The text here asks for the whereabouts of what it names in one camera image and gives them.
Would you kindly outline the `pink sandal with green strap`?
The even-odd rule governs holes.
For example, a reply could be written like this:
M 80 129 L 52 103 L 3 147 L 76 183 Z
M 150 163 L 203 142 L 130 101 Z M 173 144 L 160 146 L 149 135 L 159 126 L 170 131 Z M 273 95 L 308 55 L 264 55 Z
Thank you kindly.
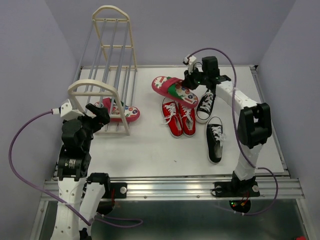
M 111 101 L 112 101 L 112 99 L 110 97 L 106 97 L 106 98 L 104 98 L 102 100 L 101 103 L 99 103 L 97 101 L 94 105 L 96 107 L 99 107 L 99 108 L 104 107 L 104 108 L 107 108 L 109 110 L 111 108 Z M 117 106 L 117 103 L 116 103 L 115 100 L 114 100 L 114 103 L 113 103 L 111 115 L 119 116 L 119 118 L 111 118 L 110 119 L 111 122 L 121 122 L 122 121 L 122 119 L 120 117 L 120 109 Z M 127 106 L 126 105 L 124 107 L 124 115 L 125 115 L 126 121 L 128 123 L 130 123 L 130 122 L 136 121 L 140 117 L 141 113 L 140 113 L 140 110 L 137 107 Z

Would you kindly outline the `cream shoe shelf with metal rods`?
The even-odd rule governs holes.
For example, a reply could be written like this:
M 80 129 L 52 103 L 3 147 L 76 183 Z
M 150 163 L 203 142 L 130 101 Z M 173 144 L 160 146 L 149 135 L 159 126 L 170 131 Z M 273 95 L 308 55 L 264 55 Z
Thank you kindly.
M 79 111 L 93 116 L 87 104 L 102 103 L 111 98 L 120 109 L 122 121 L 111 122 L 99 134 L 130 135 L 125 106 L 133 106 L 137 77 L 137 60 L 129 15 L 113 5 L 102 5 L 93 14 L 83 49 L 80 52 L 73 83 L 68 88 L 69 99 Z

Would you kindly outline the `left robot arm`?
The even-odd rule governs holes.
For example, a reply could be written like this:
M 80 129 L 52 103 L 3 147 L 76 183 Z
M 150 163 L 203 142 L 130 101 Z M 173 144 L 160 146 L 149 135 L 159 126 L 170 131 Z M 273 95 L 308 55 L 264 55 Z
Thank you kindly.
M 71 103 L 60 108 L 63 117 L 62 147 L 57 163 L 58 196 L 56 219 L 51 239 L 90 240 L 99 202 L 111 193 L 107 173 L 88 174 L 91 162 L 90 147 L 94 133 L 110 122 L 108 110 L 91 103 L 89 116 Z

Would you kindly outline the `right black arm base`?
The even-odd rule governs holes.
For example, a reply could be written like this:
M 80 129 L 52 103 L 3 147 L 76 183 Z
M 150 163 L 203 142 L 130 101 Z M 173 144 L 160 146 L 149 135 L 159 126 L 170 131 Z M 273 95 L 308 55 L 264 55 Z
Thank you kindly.
M 248 214 L 251 209 L 251 199 L 260 196 L 258 183 L 233 185 L 231 181 L 219 181 L 213 183 L 211 194 L 216 198 L 229 200 L 231 210 L 236 213 Z

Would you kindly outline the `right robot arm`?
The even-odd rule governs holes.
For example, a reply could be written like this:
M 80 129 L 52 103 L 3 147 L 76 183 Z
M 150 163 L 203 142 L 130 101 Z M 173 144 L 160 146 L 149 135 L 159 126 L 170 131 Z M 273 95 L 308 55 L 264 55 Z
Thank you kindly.
M 202 59 L 202 70 L 196 69 L 196 57 L 183 59 L 187 66 L 183 84 L 191 89 L 206 86 L 231 107 L 235 138 L 240 150 L 234 170 L 235 180 L 230 182 L 231 192 L 242 195 L 248 190 L 248 181 L 255 177 L 257 161 L 263 145 L 272 135 L 271 111 L 267 103 L 258 103 L 237 89 L 237 78 L 221 75 L 214 56 Z

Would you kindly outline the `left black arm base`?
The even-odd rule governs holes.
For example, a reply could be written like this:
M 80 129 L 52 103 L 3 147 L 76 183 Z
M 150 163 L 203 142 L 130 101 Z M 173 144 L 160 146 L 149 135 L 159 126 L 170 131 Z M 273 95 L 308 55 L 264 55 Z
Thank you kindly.
M 126 182 L 112 182 L 102 184 L 98 182 L 86 183 L 82 200 L 81 212 L 108 215 L 116 208 L 116 200 L 127 198 L 128 184 Z

